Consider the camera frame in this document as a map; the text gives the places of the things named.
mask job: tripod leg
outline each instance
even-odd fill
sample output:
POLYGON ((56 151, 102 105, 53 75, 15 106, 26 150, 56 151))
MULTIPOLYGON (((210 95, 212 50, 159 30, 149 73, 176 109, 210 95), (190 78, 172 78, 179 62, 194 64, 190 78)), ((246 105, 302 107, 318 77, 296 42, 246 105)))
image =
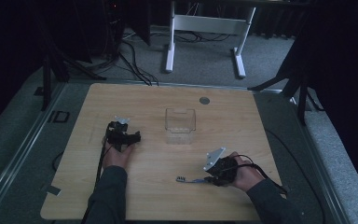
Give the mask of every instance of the tripod leg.
POLYGON ((302 125, 306 125, 305 123, 305 106, 307 102, 307 92, 308 92, 308 76, 303 76, 303 80, 300 86, 300 96, 298 99, 298 108, 297 108, 297 116, 302 125))
POLYGON ((32 16, 34 17, 37 28, 43 38, 43 42, 48 51, 48 57, 51 62, 52 68, 55 69, 54 74, 56 78, 59 81, 65 81, 65 82, 68 81, 69 74, 66 71, 65 65, 63 64, 62 60, 57 55, 57 50, 55 48, 54 41, 52 40, 50 32, 37 6, 35 5, 34 1, 31 0, 24 0, 24 3, 30 10, 32 16))
POLYGON ((298 77, 289 78, 282 90, 282 95, 291 98, 296 94, 296 91, 301 86, 301 79, 298 77))
POLYGON ((264 89, 266 89, 266 88, 272 86, 273 84, 278 83, 278 82, 284 80, 285 78, 286 78, 286 77, 278 77, 278 76, 273 77, 272 79, 270 79, 270 80, 268 80, 268 81, 266 81, 266 82, 264 82, 264 83, 262 83, 262 84, 260 84, 260 85, 258 85, 258 86, 249 87, 249 88, 248 88, 248 91, 262 91, 262 90, 264 90, 264 89))
POLYGON ((48 55, 46 55, 46 58, 43 61, 43 106, 42 106, 42 111, 46 110, 50 101, 51 101, 51 68, 50 68, 49 57, 48 57, 48 55))

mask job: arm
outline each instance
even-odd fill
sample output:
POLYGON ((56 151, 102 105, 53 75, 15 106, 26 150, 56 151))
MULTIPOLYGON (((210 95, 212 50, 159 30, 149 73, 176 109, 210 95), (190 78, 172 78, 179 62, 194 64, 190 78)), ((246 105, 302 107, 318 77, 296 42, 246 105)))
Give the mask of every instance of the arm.
MULTIPOLYGON (((237 152, 233 152, 230 157, 233 157, 238 165, 250 164, 249 161, 243 161, 237 152)), ((272 182, 264 179, 255 168, 249 166, 239 168, 233 186, 248 194, 264 224, 302 223, 301 215, 295 206, 281 197, 272 182)))
POLYGON ((281 197, 270 180, 260 181, 246 193, 254 203, 255 210, 264 224, 302 223, 301 215, 295 206, 281 197))
POLYGON ((97 189, 89 197, 89 223, 124 223, 127 173, 119 166, 103 170, 97 189))
POLYGON ((87 224, 124 223, 126 219, 127 166, 134 145, 122 153, 110 144, 105 148, 103 174, 96 190, 89 197, 87 224))

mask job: cable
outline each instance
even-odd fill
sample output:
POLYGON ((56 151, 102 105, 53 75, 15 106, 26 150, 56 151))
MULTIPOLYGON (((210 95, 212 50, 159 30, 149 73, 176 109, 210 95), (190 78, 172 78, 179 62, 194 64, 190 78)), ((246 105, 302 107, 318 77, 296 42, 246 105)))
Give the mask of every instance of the cable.
POLYGON ((118 53, 120 58, 124 61, 124 63, 132 70, 133 74, 135 74, 139 79, 141 79, 147 86, 151 86, 150 80, 145 77, 145 79, 136 73, 136 71, 133 69, 129 61, 124 57, 124 55, 121 54, 121 52, 118 53))
POLYGON ((197 13, 197 9, 199 8, 199 3, 194 3, 193 6, 188 10, 188 12, 186 13, 186 15, 190 14, 191 10, 193 9, 193 7, 195 7, 196 9, 194 9, 194 13, 193 16, 196 15, 197 13))
POLYGON ((109 152, 109 150, 110 150, 112 147, 113 147, 113 145, 111 145, 110 148, 108 148, 108 149, 104 152, 103 158, 104 158, 104 156, 106 156, 106 154, 109 152))
MULTIPOLYGON (((94 184, 94 189, 93 189, 92 192, 95 192, 95 190, 97 189, 98 182, 100 182, 100 179, 101 179, 101 173, 102 173, 102 169, 103 169, 103 157, 107 153, 107 151, 105 152, 105 146, 106 146, 106 143, 107 143, 107 137, 106 136, 107 136, 108 131, 109 131, 109 124, 106 127, 105 136, 103 138, 103 147, 101 149, 100 160, 98 162, 97 175, 95 177, 95 184, 94 184)), ((90 212, 90 208, 87 206, 86 212, 84 213, 83 218, 81 220, 81 224, 86 223, 87 218, 89 216, 89 212, 90 212)))
POLYGON ((217 17, 221 18, 222 6, 220 4, 216 7, 216 11, 217 11, 217 17))
POLYGON ((245 158, 247 158, 251 163, 254 163, 250 157, 245 156, 245 155, 233 156, 233 158, 234 158, 234 157, 245 157, 245 158))
POLYGON ((148 86, 153 85, 150 79, 155 81, 157 83, 157 85, 159 86, 158 79, 155 76, 151 75, 150 73, 147 73, 145 70, 143 70, 142 68, 138 67, 138 65, 136 64, 135 48, 133 47, 133 45, 128 43, 128 42, 126 42, 126 41, 124 41, 124 40, 122 41, 122 43, 130 46, 131 52, 132 52, 132 63, 130 63, 124 57, 124 55, 122 55, 121 53, 119 53, 119 56, 120 56, 121 59, 123 59, 124 63, 130 68, 130 70, 133 72, 133 74, 136 75, 139 79, 141 79, 148 86))
POLYGON ((132 33, 132 34, 126 35, 126 36, 124 36, 123 38, 121 38, 121 40, 128 39, 128 38, 132 37, 133 35, 136 35, 136 33, 132 33))
POLYGON ((55 172, 57 172, 57 167, 56 167, 56 162, 57 162, 57 159, 60 157, 60 156, 62 156, 62 154, 63 154, 63 151, 62 152, 60 152, 60 154, 58 154, 55 158, 54 158, 54 160, 53 160, 53 162, 51 163, 51 167, 53 168, 53 171, 55 171, 55 172))
POLYGON ((205 38, 203 37, 200 33, 196 33, 196 32, 189 32, 189 31, 182 31, 182 32, 177 32, 178 34, 182 34, 182 35, 193 35, 195 36, 194 39, 188 39, 179 35, 175 35, 174 37, 176 39, 179 39, 182 42, 187 42, 187 43, 199 43, 199 42, 219 42, 219 41, 224 41, 226 39, 228 39, 230 37, 230 35, 218 35, 217 37, 214 38, 205 38))
POLYGON ((293 161, 296 163, 298 169, 300 170, 301 174, 304 176, 305 180, 307 181, 308 185, 310 186, 310 190, 312 191, 313 195, 315 196, 316 201, 319 204, 319 207, 321 208, 321 213, 322 213, 322 223, 325 223, 325 213, 324 213, 324 208, 322 206, 322 201, 321 199, 318 197, 318 194, 316 193, 315 188, 312 186, 312 184, 310 183, 310 180, 307 178, 304 170, 302 169, 302 167, 300 166, 298 160, 296 159, 296 157, 293 155, 292 151, 289 149, 289 147, 283 142, 283 140, 276 135, 275 133, 273 133, 272 131, 270 131, 269 129, 265 129, 267 133, 272 134, 282 145, 283 147, 286 149, 286 151, 289 153, 289 155, 292 157, 293 161))

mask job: hand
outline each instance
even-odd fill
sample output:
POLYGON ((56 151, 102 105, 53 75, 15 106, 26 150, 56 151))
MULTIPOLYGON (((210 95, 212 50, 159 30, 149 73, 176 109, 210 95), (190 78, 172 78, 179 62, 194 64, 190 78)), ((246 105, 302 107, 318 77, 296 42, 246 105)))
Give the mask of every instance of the hand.
POLYGON ((135 144, 127 146, 122 152, 117 151, 111 144, 106 142, 105 144, 105 155, 103 157, 103 168, 111 165, 120 166, 126 168, 130 155, 135 149, 135 144))
MULTIPOLYGON (((238 156, 237 152, 231 153, 229 157, 234 158, 237 161, 238 165, 251 164, 250 161, 243 161, 241 157, 238 156)), ((258 173, 255 168, 250 166, 242 166, 238 168, 237 177, 232 183, 232 186, 246 192, 263 179, 264 177, 260 173, 258 173)))

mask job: black cable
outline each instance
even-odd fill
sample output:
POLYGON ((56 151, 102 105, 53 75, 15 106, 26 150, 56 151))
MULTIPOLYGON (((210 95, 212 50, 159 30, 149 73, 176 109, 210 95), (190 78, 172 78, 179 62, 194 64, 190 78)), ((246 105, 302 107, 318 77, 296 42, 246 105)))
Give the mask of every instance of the black cable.
MULTIPOLYGON (((97 175, 95 176, 95 184, 94 184, 94 189, 92 192, 95 192, 95 190, 97 189, 97 186, 98 186, 98 182, 100 182, 100 179, 101 179, 101 173, 102 173, 102 169, 103 169, 103 157, 107 153, 107 151, 105 152, 105 146, 107 143, 107 133, 108 132, 109 132, 109 124, 106 127, 105 136, 103 138, 103 148, 101 149, 100 161, 98 162, 97 175)), ((86 212, 84 213, 83 218, 81 220, 81 224, 86 223, 87 218, 89 216, 89 212, 90 212, 90 208, 87 206, 86 212)))
POLYGON ((194 39, 189 39, 189 38, 185 38, 179 35, 175 35, 174 37, 181 40, 182 42, 188 42, 188 43, 199 43, 199 42, 219 42, 219 41, 224 41, 226 39, 228 39, 230 37, 230 35, 226 35, 226 37, 219 39, 221 36, 224 35, 218 35, 217 37, 214 38, 206 38, 203 37, 200 33, 196 33, 196 32, 189 32, 189 31, 182 31, 182 32, 177 32, 178 34, 183 34, 183 35, 193 35, 195 36, 194 39))
POLYGON ((109 152, 109 150, 110 150, 112 147, 113 147, 113 145, 111 145, 110 148, 108 148, 108 149, 104 152, 103 158, 104 158, 104 156, 106 156, 106 154, 109 152))
POLYGON ((133 69, 133 67, 131 66, 130 62, 126 59, 126 57, 124 57, 124 55, 121 54, 121 52, 119 52, 118 55, 124 61, 124 63, 132 70, 133 74, 135 74, 139 79, 141 79, 147 86, 151 86, 150 80, 147 78, 145 80, 142 76, 138 75, 136 71, 133 69))
POLYGON ((60 154, 58 154, 58 155, 54 158, 53 162, 51 163, 51 167, 53 168, 53 171, 55 171, 55 172, 57 172, 57 167, 56 167, 55 163, 57 162, 57 159, 58 159, 60 156, 62 156, 62 154, 63 154, 63 151, 60 152, 60 154))
POLYGON ((120 54, 121 59, 124 60, 124 63, 131 69, 133 74, 135 74, 138 78, 140 78, 148 86, 153 85, 150 79, 155 81, 157 83, 157 85, 159 86, 158 79, 155 76, 151 75, 150 73, 147 73, 145 70, 138 67, 138 65, 136 63, 135 48, 133 47, 133 45, 128 43, 127 41, 124 41, 124 40, 122 41, 122 43, 130 46, 130 48, 131 48, 132 63, 130 63, 121 53, 119 53, 119 54, 120 54))
POLYGON ((310 186, 310 190, 312 191, 313 195, 315 196, 316 201, 319 204, 319 207, 321 208, 321 213, 322 213, 322 223, 325 223, 325 213, 324 213, 324 208, 322 206, 322 201, 321 199, 318 197, 318 194, 316 193, 315 188, 312 186, 312 184, 310 183, 310 180, 307 178, 304 170, 302 169, 302 167, 300 166, 298 160, 296 159, 296 157, 293 155, 292 151, 289 149, 289 147, 283 142, 283 140, 276 135, 275 133, 273 133, 272 131, 270 131, 269 129, 265 129, 267 133, 272 134, 282 145, 283 147, 286 149, 286 151, 289 153, 289 155, 292 157, 293 161, 296 163, 298 169, 300 170, 301 174, 304 176, 305 180, 307 181, 308 185, 310 186))
POLYGON ((245 156, 245 155, 233 156, 233 158, 234 158, 234 157, 245 157, 245 158, 248 159, 251 163, 254 163, 250 157, 245 156))

